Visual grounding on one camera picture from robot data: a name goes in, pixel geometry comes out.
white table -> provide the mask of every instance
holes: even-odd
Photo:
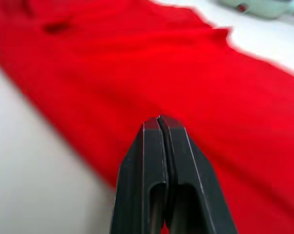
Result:
[[[162,1],[233,26],[235,45],[294,72],[294,18],[241,16],[208,0]],[[108,234],[113,199],[0,70],[0,234]]]

